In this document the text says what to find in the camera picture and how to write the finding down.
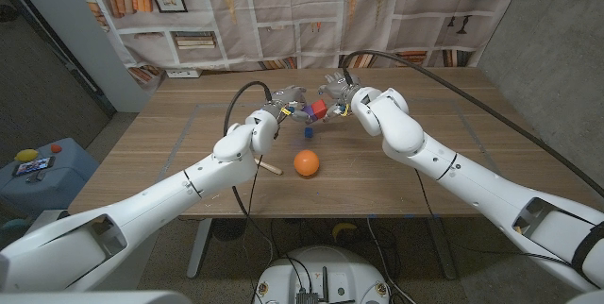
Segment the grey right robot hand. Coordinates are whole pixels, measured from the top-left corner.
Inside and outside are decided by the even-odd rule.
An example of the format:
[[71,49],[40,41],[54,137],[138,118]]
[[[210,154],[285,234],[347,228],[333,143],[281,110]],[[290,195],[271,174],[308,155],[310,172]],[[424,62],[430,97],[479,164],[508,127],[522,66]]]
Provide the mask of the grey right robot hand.
[[325,75],[326,84],[318,88],[318,93],[322,96],[329,96],[333,103],[327,107],[327,113],[323,117],[324,122],[328,122],[334,117],[346,117],[353,113],[352,98],[359,90],[360,81],[356,76],[350,76],[351,83],[342,73],[335,72]]

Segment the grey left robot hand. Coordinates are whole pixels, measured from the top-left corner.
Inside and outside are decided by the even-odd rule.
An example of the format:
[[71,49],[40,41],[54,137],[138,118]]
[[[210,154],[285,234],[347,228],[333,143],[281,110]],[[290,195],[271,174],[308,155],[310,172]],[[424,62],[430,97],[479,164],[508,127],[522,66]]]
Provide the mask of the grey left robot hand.
[[288,86],[272,93],[272,100],[262,106],[262,110],[268,111],[280,123],[287,117],[296,122],[308,123],[310,116],[302,109],[307,106],[305,92],[301,86]]

